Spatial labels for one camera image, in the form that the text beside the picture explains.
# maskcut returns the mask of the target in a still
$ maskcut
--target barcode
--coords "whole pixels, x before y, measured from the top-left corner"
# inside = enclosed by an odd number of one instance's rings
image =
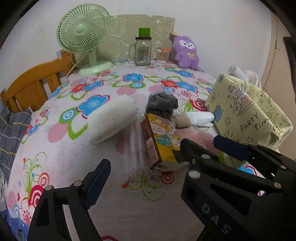
[[[146,141],[146,146],[148,149],[148,154],[149,154],[149,159],[150,161],[153,163],[155,163],[156,161],[158,161],[158,156],[157,156],[157,152],[154,146],[154,142],[153,142],[153,138],[150,137],[147,141]]]

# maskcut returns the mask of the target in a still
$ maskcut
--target white wall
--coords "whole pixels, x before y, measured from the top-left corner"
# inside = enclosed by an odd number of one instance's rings
[[[110,15],[147,14],[176,19],[175,32],[197,46],[200,66],[217,77],[235,63],[257,72],[266,64],[271,14],[259,0],[40,0],[18,21],[0,49],[0,90],[20,74],[56,58],[56,28],[72,7],[91,2]]]

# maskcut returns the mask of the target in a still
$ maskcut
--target fan power cord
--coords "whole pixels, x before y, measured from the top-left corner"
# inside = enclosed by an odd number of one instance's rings
[[[73,65],[73,67],[70,69],[70,71],[67,73],[67,75],[66,75],[66,79],[68,78],[68,76],[69,76],[69,74],[71,73],[71,71],[77,66],[77,64],[79,64],[79,63],[81,62],[81,60],[82,60],[87,54],[88,54],[88,53],[85,53],[85,55],[83,55],[83,56],[80,58],[80,60],[77,61],[76,64],[73,63],[73,60],[72,60],[72,54],[71,54],[71,61],[72,61],[72,64],[74,64],[74,65]]]

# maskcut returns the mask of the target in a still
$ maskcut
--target yellow bow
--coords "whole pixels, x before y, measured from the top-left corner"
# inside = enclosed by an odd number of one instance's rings
[[[190,56],[189,58],[194,59],[193,57],[195,56],[194,53],[187,53],[188,56]]]

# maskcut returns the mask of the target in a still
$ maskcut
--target blue gripper pad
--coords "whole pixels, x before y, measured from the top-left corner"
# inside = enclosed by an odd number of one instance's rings
[[[216,149],[230,155],[239,161],[247,161],[250,158],[251,153],[246,145],[239,144],[233,140],[227,139],[226,137],[220,135],[215,136],[213,144]]]
[[[87,190],[85,201],[85,207],[87,209],[96,204],[109,177],[109,174],[111,173],[111,163],[109,160],[105,160],[106,161],[104,162],[103,166],[101,167]]]

